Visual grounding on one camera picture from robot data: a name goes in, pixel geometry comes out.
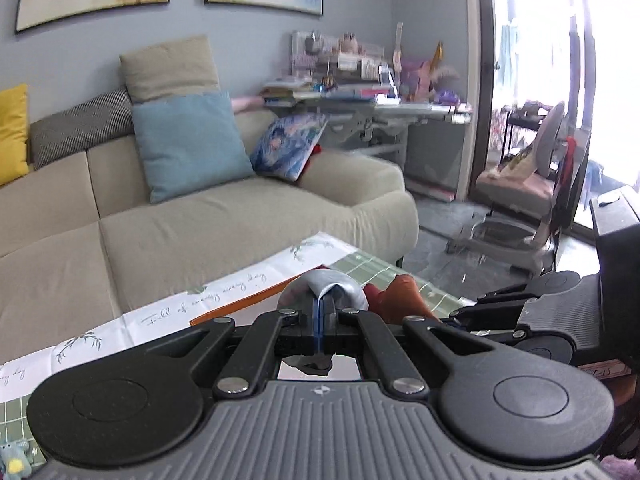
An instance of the wall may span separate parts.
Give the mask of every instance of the wall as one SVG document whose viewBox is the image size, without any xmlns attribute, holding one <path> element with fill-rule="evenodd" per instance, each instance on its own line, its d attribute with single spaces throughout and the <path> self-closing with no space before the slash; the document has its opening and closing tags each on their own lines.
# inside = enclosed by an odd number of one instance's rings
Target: wall
<svg viewBox="0 0 640 480">
<path fill-rule="evenodd" d="M 403 22 L 402 56 L 430 59 L 439 41 L 444 44 L 444 64 L 454 67 L 460 79 L 447 88 L 466 98 L 468 31 L 466 0 L 394 0 L 393 23 Z M 412 128 L 405 172 L 456 189 L 465 137 L 462 125 L 431 121 Z"/>
<path fill-rule="evenodd" d="M 287 67 L 288 34 L 354 32 L 392 47 L 392 0 L 324 0 L 324 16 L 171 0 L 168 6 L 106 10 L 14 34 L 18 0 L 0 0 L 0 88 L 30 85 L 31 120 L 121 83 L 118 54 L 159 41 L 209 35 L 223 87 L 255 93 Z"/>
</svg>

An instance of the pink pillow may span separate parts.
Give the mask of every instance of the pink pillow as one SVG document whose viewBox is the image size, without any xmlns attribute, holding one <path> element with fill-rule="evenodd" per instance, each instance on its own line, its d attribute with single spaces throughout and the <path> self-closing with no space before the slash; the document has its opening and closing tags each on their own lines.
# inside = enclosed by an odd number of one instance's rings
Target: pink pillow
<svg viewBox="0 0 640 480">
<path fill-rule="evenodd" d="M 235 114 L 247 110 L 257 110 L 264 106 L 264 99 L 260 96 L 235 97 L 231 99 L 231 107 Z"/>
</svg>

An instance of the beige sofa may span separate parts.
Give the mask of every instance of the beige sofa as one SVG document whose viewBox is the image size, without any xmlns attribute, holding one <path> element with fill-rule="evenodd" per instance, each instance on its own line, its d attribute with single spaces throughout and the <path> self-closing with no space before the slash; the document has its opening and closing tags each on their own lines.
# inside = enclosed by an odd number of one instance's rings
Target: beige sofa
<svg viewBox="0 0 640 480">
<path fill-rule="evenodd" d="M 236 115 L 247 151 L 274 120 Z M 324 231 L 394 262 L 418 219 L 399 168 L 325 151 L 297 186 L 259 176 L 148 203 L 133 136 L 0 189 L 0 364 Z"/>
</svg>

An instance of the chair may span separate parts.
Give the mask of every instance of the chair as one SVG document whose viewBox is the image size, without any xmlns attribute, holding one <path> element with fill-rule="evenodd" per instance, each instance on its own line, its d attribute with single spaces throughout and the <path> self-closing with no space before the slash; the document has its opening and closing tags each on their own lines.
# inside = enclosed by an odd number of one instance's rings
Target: chair
<svg viewBox="0 0 640 480">
<path fill-rule="evenodd" d="M 558 177 L 555 181 L 548 177 L 563 118 L 564 103 L 560 103 L 542 121 L 531 145 L 513 160 L 484 171 L 476 180 L 478 189 L 493 204 L 540 218 L 539 227 L 535 230 L 511 220 L 493 218 L 491 214 L 482 219 L 474 216 L 455 240 L 449 242 L 447 253 L 466 248 L 528 270 L 535 276 L 551 269 L 556 245 L 550 239 L 549 225 L 561 190 Z M 570 163 L 573 171 L 574 152 L 567 155 L 565 159 L 570 160 L 565 160 L 563 165 Z M 572 181 L 571 177 L 566 183 L 569 188 Z"/>
</svg>

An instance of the blue pillow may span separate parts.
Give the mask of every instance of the blue pillow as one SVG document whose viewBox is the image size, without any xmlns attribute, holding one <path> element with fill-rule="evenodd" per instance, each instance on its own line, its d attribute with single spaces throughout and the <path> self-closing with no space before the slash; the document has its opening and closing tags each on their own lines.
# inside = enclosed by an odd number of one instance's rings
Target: blue pillow
<svg viewBox="0 0 640 480">
<path fill-rule="evenodd" d="M 276 120 L 262 136 L 251 163 L 257 173 L 295 182 L 326 126 L 326 117 L 304 114 Z"/>
<path fill-rule="evenodd" d="M 135 105 L 132 116 L 152 204 L 254 174 L 226 92 Z"/>
</svg>

